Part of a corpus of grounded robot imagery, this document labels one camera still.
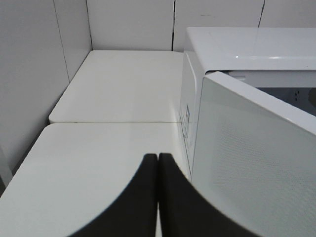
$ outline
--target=microwave mesh screen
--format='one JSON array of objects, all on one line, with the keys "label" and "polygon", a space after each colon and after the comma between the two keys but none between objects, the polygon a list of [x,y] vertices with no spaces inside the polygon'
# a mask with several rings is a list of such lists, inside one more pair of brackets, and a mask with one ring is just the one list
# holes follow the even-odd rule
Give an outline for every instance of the microwave mesh screen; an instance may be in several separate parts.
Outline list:
[{"label": "microwave mesh screen", "polygon": [[239,224],[316,236],[315,147],[313,134],[204,80],[192,184]]}]

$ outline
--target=white wall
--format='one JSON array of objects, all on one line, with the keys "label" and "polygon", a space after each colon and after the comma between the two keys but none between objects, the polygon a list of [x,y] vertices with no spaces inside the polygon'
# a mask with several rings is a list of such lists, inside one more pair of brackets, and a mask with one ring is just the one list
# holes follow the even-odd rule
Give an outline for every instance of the white wall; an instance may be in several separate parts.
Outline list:
[{"label": "white wall", "polygon": [[93,49],[171,50],[173,0],[88,0]]},{"label": "white wall", "polygon": [[91,51],[91,37],[85,0],[54,0],[69,80]]},{"label": "white wall", "polygon": [[62,35],[53,0],[0,1],[0,146],[11,170],[91,48],[85,0],[55,3]]},{"label": "white wall", "polygon": [[189,26],[258,27],[263,0],[177,0],[173,50],[182,52]]},{"label": "white wall", "polygon": [[260,27],[316,27],[316,0],[266,0]]}]

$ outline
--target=black object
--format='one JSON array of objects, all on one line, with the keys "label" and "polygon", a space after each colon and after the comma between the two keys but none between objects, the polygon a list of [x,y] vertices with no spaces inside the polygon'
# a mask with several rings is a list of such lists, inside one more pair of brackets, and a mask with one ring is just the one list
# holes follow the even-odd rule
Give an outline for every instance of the black object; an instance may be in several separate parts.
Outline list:
[{"label": "black object", "polygon": [[144,156],[120,196],[71,237],[154,237],[157,221],[156,154]]},{"label": "black object", "polygon": [[207,202],[171,154],[158,160],[158,201],[163,237],[254,237]]}]

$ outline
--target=wall seam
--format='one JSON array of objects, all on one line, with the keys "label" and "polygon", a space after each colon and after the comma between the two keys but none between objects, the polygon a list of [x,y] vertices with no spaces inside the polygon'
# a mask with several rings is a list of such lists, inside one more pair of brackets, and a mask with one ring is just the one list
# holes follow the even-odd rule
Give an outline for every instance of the wall seam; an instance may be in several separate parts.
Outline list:
[{"label": "wall seam", "polygon": [[54,3],[54,9],[55,9],[55,14],[56,14],[57,27],[58,27],[58,31],[59,31],[59,37],[60,37],[61,47],[62,47],[63,54],[64,54],[66,72],[67,72],[67,76],[68,76],[68,83],[70,83],[70,78],[69,78],[69,73],[68,73],[68,67],[67,67],[67,62],[66,62],[66,56],[65,56],[65,50],[64,50],[63,41],[62,41],[62,38],[61,38],[61,33],[60,33],[60,28],[59,28],[59,22],[58,22],[58,16],[57,16],[57,11],[56,11],[55,0],[53,0],[53,3]]},{"label": "wall seam", "polygon": [[263,5],[262,5],[262,9],[261,9],[261,14],[260,14],[260,19],[259,19],[258,27],[260,27],[261,18],[262,18],[263,10],[264,10],[264,8],[265,8],[265,4],[266,4],[266,0],[263,0]]},{"label": "wall seam", "polygon": [[173,20],[172,20],[172,39],[171,39],[171,51],[173,51],[174,42],[174,25],[176,20],[176,0],[173,1]]}]

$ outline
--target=white surface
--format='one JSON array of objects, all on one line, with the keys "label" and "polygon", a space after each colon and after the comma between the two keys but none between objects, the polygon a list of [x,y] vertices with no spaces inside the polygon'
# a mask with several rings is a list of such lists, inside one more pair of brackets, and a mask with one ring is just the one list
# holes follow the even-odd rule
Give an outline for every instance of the white surface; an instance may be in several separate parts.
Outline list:
[{"label": "white surface", "polygon": [[71,81],[92,50],[86,0],[54,0]]},{"label": "white surface", "polygon": [[173,50],[182,52],[186,28],[257,27],[263,0],[177,0]]},{"label": "white surface", "polygon": [[188,28],[205,72],[316,70],[316,28]]},{"label": "white surface", "polygon": [[0,1],[0,144],[11,169],[68,85],[53,1]]},{"label": "white surface", "polygon": [[89,0],[93,49],[171,50],[172,0]]},{"label": "white surface", "polygon": [[315,0],[267,0],[260,27],[316,27]]},{"label": "white surface", "polygon": [[182,61],[172,51],[92,51],[49,120],[177,122]]},{"label": "white surface", "polygon": [[261,236],[316,236],[316,118],[220,72],[204,79],[192,184]]},{"label": "white surface", "polygon": [[0,198],[0,236],[71,234],[114,201],[144,154],[160,152],[185,172],[176,123],[48,126]]}]

